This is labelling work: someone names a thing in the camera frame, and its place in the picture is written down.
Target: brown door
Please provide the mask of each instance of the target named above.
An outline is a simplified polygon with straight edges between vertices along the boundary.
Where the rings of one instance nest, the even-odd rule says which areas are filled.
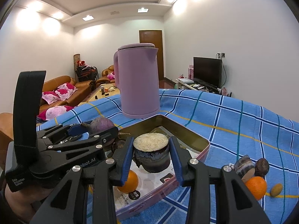
[[[163,62],[163,40],[162,30],[140,30],[140,43],[152,43],[158,48],[157,62],[158,62],[158,76],[159,80],[164,79],[164,62]]]

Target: pink kettle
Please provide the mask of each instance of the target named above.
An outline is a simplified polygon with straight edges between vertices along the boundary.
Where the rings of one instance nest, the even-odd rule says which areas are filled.
[[[160,112],[157,52],[154,44],[124,45],[114,54],[115,82],[123,114],[145,119]]]

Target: kettle spout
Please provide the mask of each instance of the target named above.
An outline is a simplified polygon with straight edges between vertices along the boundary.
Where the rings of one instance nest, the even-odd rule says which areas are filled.
[[[157,48],[148,48],[146,50],[146,54],[147,54],[147,57],[150,61],[153,61],[155,60],[156,56],[157,56],[157,53],[158,53],[158,50]]]

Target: orange fruit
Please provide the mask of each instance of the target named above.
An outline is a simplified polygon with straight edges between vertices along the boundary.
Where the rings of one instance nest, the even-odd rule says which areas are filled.
[[[245,185],[256,200],[260,200],[266,194],[267,183],[262,177],[252,177],[245,183]]]
[[[128,180],[125,182],[124,186],[117,187],[119,191],[124,192],[126,194],[133,192],[137,189],[139,180],[138,176],[132,170],[129,171]]]

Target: black flat screen tv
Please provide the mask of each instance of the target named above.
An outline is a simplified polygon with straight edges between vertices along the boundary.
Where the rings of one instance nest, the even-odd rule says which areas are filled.
[[[213,58],[193,58],[193,80],[199,84],[206,82],[221,87],[222,61]]]

